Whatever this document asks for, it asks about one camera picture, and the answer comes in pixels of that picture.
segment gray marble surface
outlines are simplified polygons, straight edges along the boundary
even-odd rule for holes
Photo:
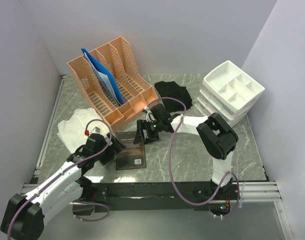
[[[159,81],[175,81],[180,86],[186,86],[194,104],[204,76],[205,74],[145,74],[142,77],[151,85]],[[75,80],[68,76],[64,80],[38,183],[42,183],[55,173],[69,156],[69,151],[57,137],[57,124],[62,120],[69,120],[74,110],[78,108],[89,108],[89,105],[79,93]],[[186,115],[202,116],[194,106],[187,111]],[[232,171],[241,181],[266,180],[248,118],[244,117],[233,129],[239,136],[239,142],[232,158]],[[136,121],[133,121],[121,131],[135,130]],[[117,172],[115,161],[111,161],[105,166],[96,163],[85,176],[94,183],[169,182],[168,144],[171,134],[161,132],[159,137],[160,141],[145,146],[146,169]],[[213,173],[212,157],[200,137],[192,134],[180,133],[176,136],[171,165],[174,179],[178,182],[209,181]]]

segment black book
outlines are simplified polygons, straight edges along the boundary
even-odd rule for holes
[[[116,171],[147,167],[144,142],[133,144],[135,135],[135,131],[116,132],[116,139],[126,146],[126,149],[116,155]]]

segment black cloth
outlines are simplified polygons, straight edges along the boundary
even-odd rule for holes
[[[192,107],[193,100],[185,86],[179,86],[174,81],[159,81],[154,84],[154,87],[156,88],[161,97],[170,97],[177,99],[183,102],[186,105],[187,109],[190,109]],[[184,106],[177,101],[163,99],[162,102],[165,109],[170,113],[184,110]]]

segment white plastic drawer unit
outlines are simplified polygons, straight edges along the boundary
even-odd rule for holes
[[[228,60],[204,77],[199,96],[232,121],[247,112],[264,90],[262,85]]]
[[[199,96],[197,97],[197,102],[194,105],[199,112],[201,112],[204,116],[210,116],[213,113],[218,113],[209,103],[201,99]],[[237,116],[234,120],[227,119],[221,112],[219,114],[222,115],[223,119],[229,124],[229,126],[233,127],[236,123],[238,123],[241,119],[244,118],[246,112]]]

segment white wall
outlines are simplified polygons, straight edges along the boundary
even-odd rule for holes
[[[61,74],[67,62],[123,36],[141,73],[242,66],[277,0],[20,0]]]
[[[278,0],[243,69],[266,90],[249,118],[297,240],[305,240],[305,0]]]
[[[21,3],[0,0],[0,225],[34,172],[59,77]]]

